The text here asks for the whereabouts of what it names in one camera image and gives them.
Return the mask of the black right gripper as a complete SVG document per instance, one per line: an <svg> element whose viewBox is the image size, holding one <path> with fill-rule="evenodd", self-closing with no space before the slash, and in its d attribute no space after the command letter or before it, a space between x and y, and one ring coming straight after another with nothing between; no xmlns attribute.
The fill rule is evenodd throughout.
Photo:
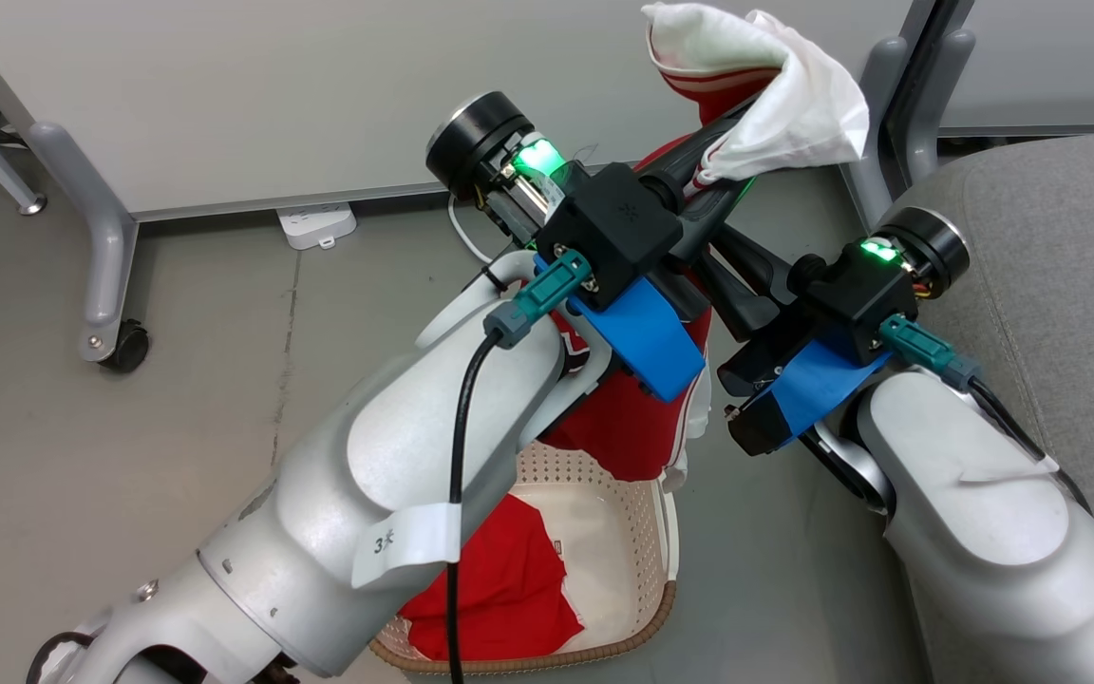
<svg viewBox="0 0 1094 684"><path fill-rule="evenodd" d="M791 265L725 224L756 178L720 179L698 192L678 215L682 236L670 250L674 264L690 265L696 280L734 341L746 343L778 315L769 297L795 297L787 287ZM737 273L705 253L708 244ZM970 268L968 243L946 217L903 207L858 244L858 288L899 298L904 281L917 300L934 300Z"/></svg>

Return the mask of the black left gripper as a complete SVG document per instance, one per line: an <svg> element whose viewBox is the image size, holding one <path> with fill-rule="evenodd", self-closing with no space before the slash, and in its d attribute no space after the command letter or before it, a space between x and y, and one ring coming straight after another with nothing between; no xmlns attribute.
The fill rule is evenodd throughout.
<svg viewBox="0 0 1094 684"><path fill-rule="evenodd" d="M707 149L741 121L756 100L659 150L638 165L637 178L674 215L687 206L686 187L702 169ZM503 92L491 91L459 105L431 135L426 169L450 192L452 202L469 202L514 243L538 237L552 213L591 177L586 165L565 159Z"/></svg>

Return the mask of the red white striped garment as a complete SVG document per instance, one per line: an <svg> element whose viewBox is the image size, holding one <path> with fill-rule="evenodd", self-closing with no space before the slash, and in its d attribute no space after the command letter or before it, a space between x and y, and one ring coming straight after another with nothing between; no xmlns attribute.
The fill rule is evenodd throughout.
<svg viewBox="0 0 1094 684"><path fill-rule="evenodd" d="M700 121L748 103L742 120L705 147L683 185L686 200L717 181L862 156L870 124L862 90L842 63L794 28L760 9L740 18L713 5L655 3L643 13L652 63L698 105ZM585 451L617 480L665 478L672 492L687 478L686 442L705 434L710 402L708 370L668 403L617 372L542 443Z"/></svg>

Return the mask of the plain red garment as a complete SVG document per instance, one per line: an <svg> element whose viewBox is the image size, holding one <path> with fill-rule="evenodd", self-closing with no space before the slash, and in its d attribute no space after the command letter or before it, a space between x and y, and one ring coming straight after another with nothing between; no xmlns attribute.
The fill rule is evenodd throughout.
<svg viewBox="0 0 1094 684"><path fill-rule="evenodd" d="M542 512L504 495L462 549L461 658L522 659L563 648L583 631L565 579Z"/></svg>

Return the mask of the cream perforated laundry basket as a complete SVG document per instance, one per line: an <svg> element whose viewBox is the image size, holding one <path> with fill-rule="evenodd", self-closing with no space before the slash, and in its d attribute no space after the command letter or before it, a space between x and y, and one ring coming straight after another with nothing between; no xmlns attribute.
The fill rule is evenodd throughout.
<svg viewBox="0 0 1094 684"><path fill-rule="evenodd" d="M663 482L627 484L583 451L534 443L512 495L542 514L582 631L550 656L467 659L465 675L529 673L628 654L661 631L677 594L680 532Z"/></svg>

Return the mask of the grey fabric sofa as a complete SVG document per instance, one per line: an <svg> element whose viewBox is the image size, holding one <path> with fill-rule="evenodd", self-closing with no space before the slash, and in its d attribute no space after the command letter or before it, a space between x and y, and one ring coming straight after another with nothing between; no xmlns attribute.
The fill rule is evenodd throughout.
<svg viewBox="0 0 1094 684"><path fill-rule="evenodd" d="M920 323L982 366L1094 514L1094 135L951 161L895 202L911 206L945 217L971 258Z"/></svg>

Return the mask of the narrow white partition panel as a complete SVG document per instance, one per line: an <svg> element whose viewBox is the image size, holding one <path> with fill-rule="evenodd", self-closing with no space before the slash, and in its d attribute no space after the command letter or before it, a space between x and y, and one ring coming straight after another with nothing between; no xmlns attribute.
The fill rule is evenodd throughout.
<svg viewBox="0 0 1094 684"><path fill-rule="evenodd" d="M1094 131L1094 0L973 0L941 134Z"/></svg>

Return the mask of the white power strip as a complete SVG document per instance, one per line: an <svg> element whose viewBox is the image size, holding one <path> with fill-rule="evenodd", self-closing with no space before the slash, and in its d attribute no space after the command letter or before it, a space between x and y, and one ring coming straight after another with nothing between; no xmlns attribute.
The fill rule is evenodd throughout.
<svg viewBox="0 0 1094 684"><path fill-rule="evenodd" d="M330 250L339 237L347 237L357 227L357 217L348 202L290 207L276 213L288 245L298 251Z"/></svg>

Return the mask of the large white partition panel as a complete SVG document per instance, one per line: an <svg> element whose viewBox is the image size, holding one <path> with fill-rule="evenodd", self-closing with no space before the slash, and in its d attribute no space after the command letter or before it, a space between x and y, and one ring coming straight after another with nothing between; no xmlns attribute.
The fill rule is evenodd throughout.
<svg viewBox="0 0 1094 684"><path fill-rule="evenodd" d="M654 1L0 0L0 78L133 215L404 189L487 91L593 164L694 129Z"/></svg>

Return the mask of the black caster wheel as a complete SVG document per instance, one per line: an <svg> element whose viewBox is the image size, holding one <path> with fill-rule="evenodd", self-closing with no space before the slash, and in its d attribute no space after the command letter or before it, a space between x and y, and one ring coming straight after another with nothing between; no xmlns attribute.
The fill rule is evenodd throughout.
<svg viewBox="0 0 1094 684"><path fill-rule="evenodd" d="M151 337L143 324L133 317L123 320L118 333L116 348L100 360L98 366L117 375L129 375L146 359L151 348Z"/></svg>

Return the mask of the grey partition leg with caster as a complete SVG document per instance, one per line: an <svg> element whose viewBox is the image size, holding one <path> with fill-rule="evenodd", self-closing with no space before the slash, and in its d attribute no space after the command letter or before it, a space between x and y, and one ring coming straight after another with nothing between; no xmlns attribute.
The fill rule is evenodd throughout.
<svg viewBox="0 0 1094 684"><path fill-rule="evenodd" d="M88 228L90 259L80 355L86 362L98 364L116 348L119 325L129 317L124 309L139 222L65 128L35 121L28 134L31 150L66 192Z"/></svg>

